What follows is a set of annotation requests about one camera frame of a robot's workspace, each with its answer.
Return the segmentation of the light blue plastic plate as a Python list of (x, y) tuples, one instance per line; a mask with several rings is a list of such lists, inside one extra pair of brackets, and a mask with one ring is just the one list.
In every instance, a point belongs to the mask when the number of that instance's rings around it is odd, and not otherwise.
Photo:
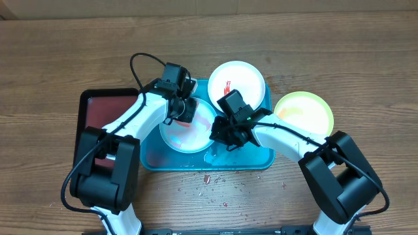
[(208, 102), (198, 98), (196, 100), (197, 110), (190, 128), (181, 127), (175, 121), (170, 125), (159, 125), (165, 143), (180, 153), (197, 153), (214, 142), (209, 137), (216, 111)]

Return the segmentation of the yellow-green plastic plate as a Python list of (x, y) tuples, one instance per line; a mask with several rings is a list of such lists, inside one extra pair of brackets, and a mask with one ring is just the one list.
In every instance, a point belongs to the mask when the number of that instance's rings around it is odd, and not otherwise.
[(283, 96), (274, 113), (283, 121), (315, 134), (329, 136), (334, 127), (330, 106), (318, 95), (296, 91)]

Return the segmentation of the green orange scrub sponge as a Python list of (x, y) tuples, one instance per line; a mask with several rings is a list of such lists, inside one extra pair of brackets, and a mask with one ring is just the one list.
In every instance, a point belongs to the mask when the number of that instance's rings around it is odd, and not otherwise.
[(182, 121), (178, 121), (175, 120), (176, 124), (181, 126), (181, 127), (185, 127), (185, 128), (190, 128), (190, 126), (192, 125), (192, 123), (186, 123), (186, 122), (182, 122)]

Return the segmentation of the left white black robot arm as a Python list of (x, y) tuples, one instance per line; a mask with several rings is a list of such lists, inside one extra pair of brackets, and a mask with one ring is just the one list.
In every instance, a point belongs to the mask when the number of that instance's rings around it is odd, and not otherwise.
[(83, 204), (80, 213), (93, 213), (101, 220), (103, 234), (142, 234), (132, 201), (137, 191), (141, 142), (166, 119), (191, 122), (196, 110), (192, 94), (196, 79), (155, 79), (138, 91), (137, 101), (118, 119), (99, 129), (86, 127), (80, 135), (73, 168), (61, 187), (65, 198)]

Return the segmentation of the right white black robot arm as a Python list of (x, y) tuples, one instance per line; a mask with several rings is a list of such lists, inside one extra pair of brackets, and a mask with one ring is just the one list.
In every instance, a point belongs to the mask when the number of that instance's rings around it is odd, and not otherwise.
[(346, 133), (332, 136), (304, 131), (270, 110), (239, 110), (218, 116), (210, 139), (234, 151), (248, 142), (272, 149), (298, 163), (321, 212), (312, 234), (349, 234), (361, 217), (385, 212), (390, 199), (378, 175)]

